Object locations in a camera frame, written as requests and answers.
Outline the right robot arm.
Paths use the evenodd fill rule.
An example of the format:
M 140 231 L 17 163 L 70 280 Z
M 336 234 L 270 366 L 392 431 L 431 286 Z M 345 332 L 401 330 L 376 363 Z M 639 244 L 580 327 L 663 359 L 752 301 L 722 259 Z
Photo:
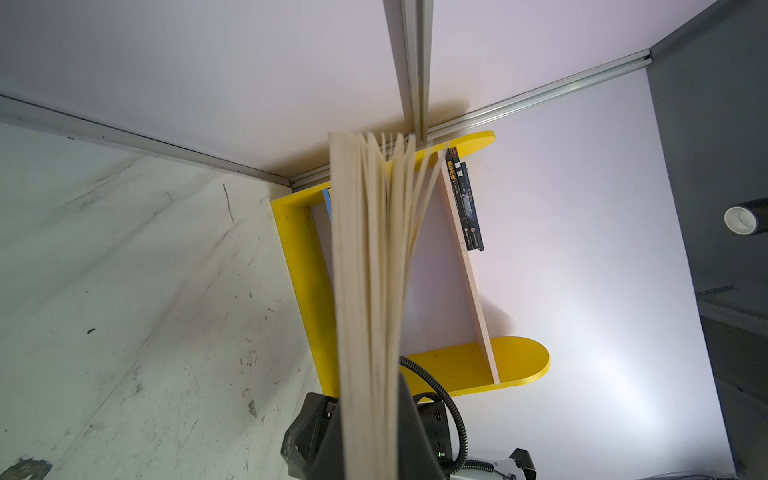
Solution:
M 458 458 L 451 444 L 447 407 L 439 397 L 421 406 L 409 391 L 400 393 L 398 473 L 401 479 L 534 479 L 536 468 L 524 449 L 489 461 L 468 459 L 452 475 L 445 469 Z M 344 459 L 339 400 L 309 393 L 280 448 L 288 474 L 297 479 L 343 479 Z

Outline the black book with barcode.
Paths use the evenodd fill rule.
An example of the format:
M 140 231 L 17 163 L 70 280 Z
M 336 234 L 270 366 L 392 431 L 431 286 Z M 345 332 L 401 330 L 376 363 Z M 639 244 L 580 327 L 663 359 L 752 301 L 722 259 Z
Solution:
M 464 226 L 467 232 L 471 250 L 484 251 L 484 242 L 479 227 L 479 220 L 475 208 L 470 180 L 467 174 L 466 165 L 457 160 L 454 162 L 457 175 L 457 181 L 460 189 L 460 198 L 464 211 Z

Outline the black book yellow title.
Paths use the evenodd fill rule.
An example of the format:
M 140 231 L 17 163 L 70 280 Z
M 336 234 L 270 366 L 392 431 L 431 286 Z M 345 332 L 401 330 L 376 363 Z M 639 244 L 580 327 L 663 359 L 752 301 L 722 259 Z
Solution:
M 454 162 L 457 161 L 458 159 L 459 159 L 459 156 L 457 153 L 457 149 L 455 147 L 448 148 L 446 150 L 445 161 L 447 165 L 447 170 L 448 170 L 448 175 L 451 183 L 451 188 L 453 191 L 454 200 L 456 203 L 456 208 L 459 216 L 462 234 L 463 234 L 465 245 L 466 245 L 466 250 L 472 251 L 475 247 L 475 243 L 471 239 L 468 217 L 465 212 L 463 198 L 461 195 L 461 188 L 459 185 L 458 176 L 457 176 L 456 168 L 454 164 Z

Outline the blue book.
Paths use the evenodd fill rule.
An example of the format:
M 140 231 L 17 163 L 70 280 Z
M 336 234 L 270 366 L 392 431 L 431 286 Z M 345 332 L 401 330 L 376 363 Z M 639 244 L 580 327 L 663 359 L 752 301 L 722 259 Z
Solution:
M 329 188 L 323 189 L 322 190 L 322 194 L 323 194 L 323 200 L 324 200 L 324 205 L 325 205 L 326 212 L 327 212 L 327 215 L 328 215 L 328 219 L 332 220 L 333 209 L 332 209 L 332 199 L 331 199 L 330 189 Z
M 443 153 L 396 135 L 329 136 L 344 475 L 398 475 L 399 356 L 408 275 Z

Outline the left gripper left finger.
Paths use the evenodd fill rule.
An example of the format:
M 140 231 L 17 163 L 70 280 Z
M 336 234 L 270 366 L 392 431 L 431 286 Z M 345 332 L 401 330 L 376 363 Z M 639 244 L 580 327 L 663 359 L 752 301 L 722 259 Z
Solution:
M 309 467 L 309 480 L 343 480 L 345 478 L 341 408 L 337 407 L 327 422 L 317 454 Z

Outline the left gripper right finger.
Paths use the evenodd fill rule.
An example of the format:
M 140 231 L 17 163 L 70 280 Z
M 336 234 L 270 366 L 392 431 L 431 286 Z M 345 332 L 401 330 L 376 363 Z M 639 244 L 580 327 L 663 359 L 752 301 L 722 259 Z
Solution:
M 398 478 L 400 480 L 444 480 L 418 410 L 403 376 L 398 393 Z

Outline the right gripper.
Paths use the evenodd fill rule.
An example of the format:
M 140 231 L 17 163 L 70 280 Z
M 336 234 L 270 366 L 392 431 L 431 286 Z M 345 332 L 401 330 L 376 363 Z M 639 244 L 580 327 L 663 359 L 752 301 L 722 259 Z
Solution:
M 440 398 L 415 398 L 414 403 L 428 441 L 441 469 L 446 471 L 453 462 L 453 448 L 449 429 L 452 419 Z M 316 458 L 338 399 L 310 392 L 305 396 L 297 417 L 287 428 L 280 454 L 285 461 L 288 475 L 295 479 L 307 479 L 308 471 Z

